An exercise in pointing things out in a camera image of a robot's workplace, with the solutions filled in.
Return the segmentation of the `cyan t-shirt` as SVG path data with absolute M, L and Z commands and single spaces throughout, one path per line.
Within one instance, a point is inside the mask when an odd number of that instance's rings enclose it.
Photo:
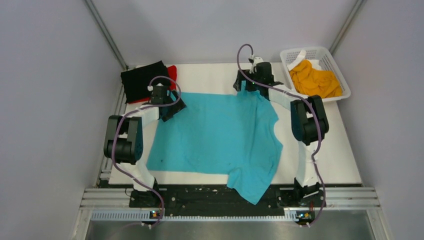
M 278 115 L 258 91 L 184 92 L 186 107 L 159 121 L 147 159 L 151 171 L 227 175 L 227 186 L 257 204 L 270 186 L 283 145 Z

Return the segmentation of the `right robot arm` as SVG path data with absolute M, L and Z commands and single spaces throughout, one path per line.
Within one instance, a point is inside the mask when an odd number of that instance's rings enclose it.
M 301 207 L 319 207 L 324 202 L 322 177 L 316 155 L 321 148 L 329 122 L 323 100 L 318 95 L 302 96 L 276 81 L 269 62 L 255 63 L 250 69 L 239 69 L 233 84 L 236 91 L 258 92 L 270 102 L 290 112 L 293 137 L 298 142 L 298 167 L 293 190 L 281 204 L 296 203 Z

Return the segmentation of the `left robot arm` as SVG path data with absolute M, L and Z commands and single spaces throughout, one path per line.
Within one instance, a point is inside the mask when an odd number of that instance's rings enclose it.
M 143 208 L 160 208 L 164 200 L 157 188 L 157 180 L 141 160 L 144 152 L 143 130 L 156 121 L 166 122 L 186 107 L 181 90 L 171 90 L 164 85 L 149 86 L 152 96 L 124 115 L 111 115 L 107 121 L 104 139 L 104 156 L 112 160 L 116 170 L 133 183 L 135 200 Z

